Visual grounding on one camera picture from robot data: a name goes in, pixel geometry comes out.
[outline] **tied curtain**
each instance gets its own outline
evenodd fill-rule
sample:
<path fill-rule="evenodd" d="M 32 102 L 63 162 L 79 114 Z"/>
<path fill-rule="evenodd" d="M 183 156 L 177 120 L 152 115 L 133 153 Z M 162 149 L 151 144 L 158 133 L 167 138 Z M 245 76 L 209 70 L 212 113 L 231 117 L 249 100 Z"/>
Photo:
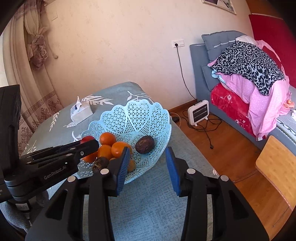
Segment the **tied curtain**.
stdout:
<path fill-rule="evenodd" d="M 42 0 L 27 0 L 3 32 L 3 61 L 9 85 L 20 85 L 22 100 L 18 151 L 21 154 L 37 127 L 62 109 L 44 62 L 50 51 L 49 21 Z"/>

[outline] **black power cord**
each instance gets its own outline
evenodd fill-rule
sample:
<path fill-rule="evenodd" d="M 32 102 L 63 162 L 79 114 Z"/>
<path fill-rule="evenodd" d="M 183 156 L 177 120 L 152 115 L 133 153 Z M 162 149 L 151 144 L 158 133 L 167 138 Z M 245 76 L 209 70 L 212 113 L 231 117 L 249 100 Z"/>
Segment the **black power cord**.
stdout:
<path fill-rule="evenodd" d="M 222 123 L 222 119 L 219 118 L 219 117 L 217 117 L 217 116 L 214 115 L 214 114 L 210 114 L 210 115 L 213 115 L 213 116 L 215 116 L 215 117 L 217 117 L 217 118 L 208 118 L 205 127 L 202 126 L 202 125 L 200 125 L 200 124 L 197 124 L 198 126 L 200 126 L 200 127 L 202 128 L 202 129 L 199 129 L 199 128 L 195 128 L 195 127 L 193 127 L 192 125 L 190 125 L 189 120 L 188 120 L 188 116 L 186 116 L 186 115 L 184 114 L 185 111 L 186 111 L 186 110 L 184 110 L 184 111 L 182 112 L 182 114 L 184 115 L 184 117 L 181 116 L 181 118 L 183 118 L 184 120 L 186 120 L 187 126 L 188 126 L 189 128 L 191 128 L 191 129 L 194 129 L 194 130 L 198 131 L 198 132 L 204 132 L 204 133 L 207 135 L 207 138 L 209 139 L 209 142 L 210 142 L 210 148 L 211 148 L 211 149 L 214 149 L 214 146 L 212 145 L 211 139 L 210 139 L 209 135 L 207 134 L 207 132 L 217 130 L 217 128 L 219 127 L 219 125 L 221 125 L 221 123 Z M 214 124 L 214 125 L 217 125 L 216 128 L 214 128 L 214 129 L 212 129 L 212 130 L 206 130 L 207 125 L 208 125 L 209 122 L 212 123 L 212 124 Z"/>
<path fill-rule="evenodd" d="M 192 96 L 193 99 L 196 100 L 196 98 L 190 93 L 190 91 L 189 91 L 189 89 L 187 88 L 187 85 L 186 85 L 186 83 L 185 83 L 185 80 L 184 80 L 184 77 L 183 77 L 182 66 L 181 66 L 181 60 L 180 60 L 179 51 L 178 51 L 178 44 L 175 43 L 175 46 L 177 47 L 177 54 L 178 54 L 178 58 L 179 58 L 180 69 L 181 69 L 181 75 L 182 75 L 182 79 L 183 79 L 184 85 L 185 85 L 186 89 L 188 90 L 188 93 Z"/>

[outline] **blue plastic basket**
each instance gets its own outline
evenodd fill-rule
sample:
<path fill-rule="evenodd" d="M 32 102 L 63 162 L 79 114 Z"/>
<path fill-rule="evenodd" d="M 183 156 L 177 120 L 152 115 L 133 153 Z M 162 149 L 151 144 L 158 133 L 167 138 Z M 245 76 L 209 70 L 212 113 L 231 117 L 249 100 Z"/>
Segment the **blue plastic basket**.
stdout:
<path fill-rule="evenodd" d="M 129 101 L 126 106 L 116 105 L 110 111 L 102 113 L 100 120 L 92 121 L 88 130 L 81 134 L 81 138 L 91 135 L 96 140 L 104 132 L 111 132 L 117 141 L 125 141 L 132 147 L 132 159 L 136 169 L 128 172 L 124 184 L 127 184 L 155 165 L 165 150 L 172 132 L 170 116 L 161 104 L 150 104 L 147 100 Z M 146 135 L 153 137 L 155 148 L 148 154 L 139 154 L 135 150 L 137 141 Z M 78 165 L 78 175 L 89 177 L 93 174 L 92 164 L 81 161 Z"/>

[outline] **wooden chair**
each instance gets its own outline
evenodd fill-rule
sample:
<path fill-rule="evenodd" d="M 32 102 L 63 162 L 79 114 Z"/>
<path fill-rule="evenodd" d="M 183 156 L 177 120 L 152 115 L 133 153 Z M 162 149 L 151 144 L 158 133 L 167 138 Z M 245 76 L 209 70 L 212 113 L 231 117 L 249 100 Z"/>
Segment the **wooden chair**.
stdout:
<path fill-rule="evenodd" d="M 278 139 L 270 136 L 256 161 L 256 168 L 293 210 L 296 205 L 296 156 Z"/>

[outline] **white electric heater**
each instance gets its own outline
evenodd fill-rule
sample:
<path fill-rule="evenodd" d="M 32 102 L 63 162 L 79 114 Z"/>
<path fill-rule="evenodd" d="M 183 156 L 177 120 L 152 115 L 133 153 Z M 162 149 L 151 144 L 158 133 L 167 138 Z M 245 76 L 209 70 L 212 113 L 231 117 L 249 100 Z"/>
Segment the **white electric heater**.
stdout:
<path fill-rule="evenodd" d="M 209 116 L 209 102 L 201 101 L 188 109 L 189 123 L 192 126 L 197 126 L 197 123 L 206 119 Z"/>

